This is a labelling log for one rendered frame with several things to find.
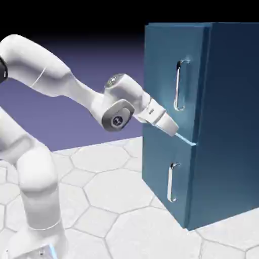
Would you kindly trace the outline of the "tall blue cabinet door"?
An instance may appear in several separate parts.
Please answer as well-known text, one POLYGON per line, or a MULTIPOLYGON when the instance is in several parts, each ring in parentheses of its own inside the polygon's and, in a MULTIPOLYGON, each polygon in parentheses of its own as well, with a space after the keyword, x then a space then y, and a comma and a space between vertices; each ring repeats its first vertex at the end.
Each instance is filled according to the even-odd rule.
POLYGON ((150 23, 145 28, 144 88, 178 124, 178 133, 198 141, 202 92, 210 45, 210 23, 150 23), (180 74, 179 107, 174 109, 176 67, 180 74))

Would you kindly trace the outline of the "short blue cabinet door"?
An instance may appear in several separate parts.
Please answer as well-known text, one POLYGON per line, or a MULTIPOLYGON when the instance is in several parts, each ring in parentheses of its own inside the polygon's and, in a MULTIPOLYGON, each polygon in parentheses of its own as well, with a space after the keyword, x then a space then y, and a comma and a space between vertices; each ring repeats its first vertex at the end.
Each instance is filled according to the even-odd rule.
POLYGON ((142 179, 172 214, 188 230, 192 200, 192 181, 196 144, 177 135, 171 137, 151 126, 143 126, 142 179), (168 169, 178 162, 172 177, 172 192, 177 201, 167 199, 168 169))

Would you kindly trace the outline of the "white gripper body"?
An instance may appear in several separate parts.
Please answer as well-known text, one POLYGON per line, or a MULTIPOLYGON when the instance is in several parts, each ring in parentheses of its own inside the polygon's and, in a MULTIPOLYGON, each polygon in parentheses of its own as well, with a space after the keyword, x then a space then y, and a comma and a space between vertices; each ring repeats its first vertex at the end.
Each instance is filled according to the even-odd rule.
POLYGON ((177 123, 167 113, 164 113, 153 126, 171 137, 173 137, 179 129, 177 123))

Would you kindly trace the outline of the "blue painted cabinet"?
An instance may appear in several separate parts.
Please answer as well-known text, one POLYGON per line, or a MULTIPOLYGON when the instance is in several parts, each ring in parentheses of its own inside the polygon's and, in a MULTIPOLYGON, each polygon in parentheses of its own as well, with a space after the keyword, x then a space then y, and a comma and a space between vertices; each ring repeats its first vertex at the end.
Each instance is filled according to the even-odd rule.
POLYGON ((210 23, 191 229, 259 207, 259 23, 210 23))

